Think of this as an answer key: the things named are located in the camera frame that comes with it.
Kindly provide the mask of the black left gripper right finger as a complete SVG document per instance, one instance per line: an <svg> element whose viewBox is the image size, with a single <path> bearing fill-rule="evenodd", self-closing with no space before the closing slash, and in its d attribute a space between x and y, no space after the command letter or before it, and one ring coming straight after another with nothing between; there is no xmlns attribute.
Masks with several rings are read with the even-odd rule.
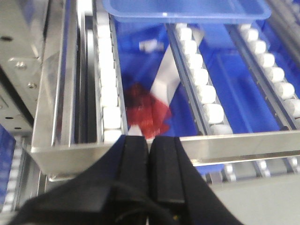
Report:
<svg viewBox="0 0 300 225"><path fill-rule="evenodd" d="M157 136L149 155L150 195L179 225L240 225L192 165L180 139Z"/></svg>

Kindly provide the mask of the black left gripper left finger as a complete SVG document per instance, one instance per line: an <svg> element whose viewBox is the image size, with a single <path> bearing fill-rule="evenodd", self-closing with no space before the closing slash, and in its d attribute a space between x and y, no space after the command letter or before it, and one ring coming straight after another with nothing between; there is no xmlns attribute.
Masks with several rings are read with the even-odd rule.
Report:
<svg viewBox="0 0 300 225"><path fill-rule="evenodd" d="M148 147L141 136L121 136L91 167L28 200L12 225L143 225L148 194Z"/></svg>

